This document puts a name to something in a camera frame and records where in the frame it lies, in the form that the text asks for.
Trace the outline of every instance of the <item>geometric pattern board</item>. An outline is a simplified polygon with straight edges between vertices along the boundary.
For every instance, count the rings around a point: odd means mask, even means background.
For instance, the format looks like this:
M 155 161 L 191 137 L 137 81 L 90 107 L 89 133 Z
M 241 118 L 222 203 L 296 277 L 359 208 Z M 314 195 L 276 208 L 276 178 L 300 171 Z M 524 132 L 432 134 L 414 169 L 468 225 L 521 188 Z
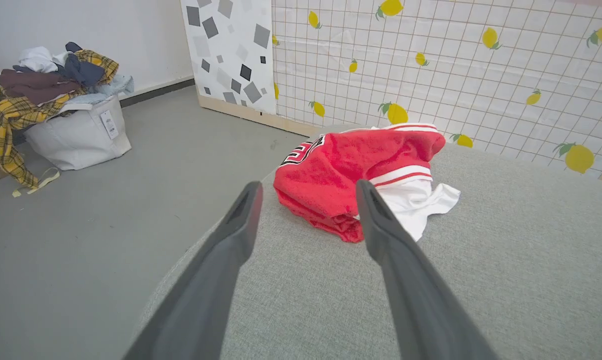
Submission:
M 271 2 L 183 0 L 181 6 L 199 94 L 275 114 Z
M 602 6 L 293 4 L 273 2 L 279 116 L 313 126 L 433 123 L 455 145 L 602 174 Z

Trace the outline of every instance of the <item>gray sofa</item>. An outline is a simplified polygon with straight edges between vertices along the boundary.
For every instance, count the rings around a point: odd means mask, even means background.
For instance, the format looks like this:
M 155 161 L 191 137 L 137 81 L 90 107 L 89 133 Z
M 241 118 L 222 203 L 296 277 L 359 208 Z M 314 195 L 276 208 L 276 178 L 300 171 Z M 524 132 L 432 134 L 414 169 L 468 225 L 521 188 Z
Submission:
M 461 200 L 429 218 L 419 245 L 497 354 L 602 359 L 602 181 L 452 144 L 432 174 Z M 262 181 L 259 234 L 222 357 L 398 358 L 381 270 L 365 244 L 292 215 L 273 180 Z M 139 330 L 211 231 L 161 281 Z

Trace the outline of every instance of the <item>plaid fabric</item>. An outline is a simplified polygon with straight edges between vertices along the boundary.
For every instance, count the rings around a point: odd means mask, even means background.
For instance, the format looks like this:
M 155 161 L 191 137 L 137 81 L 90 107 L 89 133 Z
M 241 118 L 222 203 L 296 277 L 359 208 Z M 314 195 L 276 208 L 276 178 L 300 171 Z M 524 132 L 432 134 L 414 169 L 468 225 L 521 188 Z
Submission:
M 91 50 L 79 50 L 74 54 L 82 62 L 90 62 L 105 69 L 105 73 L 99 84 L 108 84 L 111 82 L 118 70 L 118 64 L 115 61 Z M 24 96 L 8 97 L 3 92 L 3 88 L 0 88 L 0 168 L 9 173 L 11 177 L 15 178 L 23 186 L 36 189 L 38 187 L 38 179 L 26 169 L 23 158 L 12 145 L 13 130 L 42 123 L 56 116 L 66 101 L 87 92 L 86 88 L 80 88 L 54 101 L 36 106 Z

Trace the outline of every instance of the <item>white wall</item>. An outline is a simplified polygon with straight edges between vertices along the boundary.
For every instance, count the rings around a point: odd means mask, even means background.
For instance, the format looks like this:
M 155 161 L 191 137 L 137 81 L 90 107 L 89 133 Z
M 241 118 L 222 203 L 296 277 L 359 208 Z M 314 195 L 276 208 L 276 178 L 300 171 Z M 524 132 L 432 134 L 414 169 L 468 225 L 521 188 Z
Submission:
M 0 71 L 23 49 L 69 41 L 118 62 L 135 92 L 192 76 L 179 0 L 0 1 Z

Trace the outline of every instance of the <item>laundry basket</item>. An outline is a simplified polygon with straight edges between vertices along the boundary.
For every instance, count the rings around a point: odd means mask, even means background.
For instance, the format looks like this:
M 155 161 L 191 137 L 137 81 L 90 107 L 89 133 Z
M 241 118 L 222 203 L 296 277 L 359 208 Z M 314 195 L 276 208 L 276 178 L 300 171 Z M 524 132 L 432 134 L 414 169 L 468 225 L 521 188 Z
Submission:
M 55 117 L 25 132 L 39 155 L 61 170 L 79 170 L 118 158 L 132 148 L 118 96 L 113 95 L 90 110 Z

